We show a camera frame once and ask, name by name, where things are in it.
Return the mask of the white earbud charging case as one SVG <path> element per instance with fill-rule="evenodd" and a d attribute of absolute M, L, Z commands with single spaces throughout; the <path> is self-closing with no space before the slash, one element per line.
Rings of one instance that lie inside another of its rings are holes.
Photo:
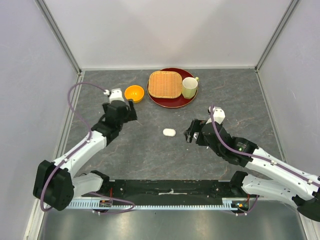
<path fill-rule="evenodd" d="M 174 137 L 176 135 L 176 130 L 172 128 L 165 128 L 162 133 L 166 137 Z"/>

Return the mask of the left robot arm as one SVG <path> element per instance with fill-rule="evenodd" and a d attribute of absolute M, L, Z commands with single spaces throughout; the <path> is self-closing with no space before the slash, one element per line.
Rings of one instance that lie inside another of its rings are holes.
<path fill-rule="evenodd" d="M 61 157 L 38 165 L 33 196 L 40 200 L 44 212 L 47 211 L 44 205 L 62 211 L 74 198 L 91 192 L 99 197 L 109 193 L 107 175 L 97 170 L 79 177 L 76 173 L 119 136 L 125 123 L 137 120 L 137 114 L 132 100 L 114 100 L 102 106 L 104 114 L 84 139 Z"/>

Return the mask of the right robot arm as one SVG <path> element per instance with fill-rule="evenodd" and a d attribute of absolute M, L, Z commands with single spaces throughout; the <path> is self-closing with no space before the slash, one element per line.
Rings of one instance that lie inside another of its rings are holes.
<path fill-rule="evenodd" d="M 237 171 L 229 184 L 229 191 L 233 196 L 248 194 L 277 200 L 294 207 L 300 214 L 313 221 L 320 220 L 319 176 L 277 159 L 245 138 L 231 136 L 217 122 L 193 119 L 183 134 L 188 143 L 198 134 L 195 138 L 197 145 L 210 148 L 229 164 L 268 177 L 261 179 Z"/>

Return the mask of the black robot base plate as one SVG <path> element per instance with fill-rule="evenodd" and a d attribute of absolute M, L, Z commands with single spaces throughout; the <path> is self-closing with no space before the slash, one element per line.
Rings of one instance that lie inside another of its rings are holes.
<path fill-rule="evenodd" d="M 246 199 L 248 196 L 244 192 L 233 192 L 228 181 L 213 179 L 116 179 L 103 183 L 98 193 L 131 201 L 137 206 L 221 205 L 223 198 Z"/>

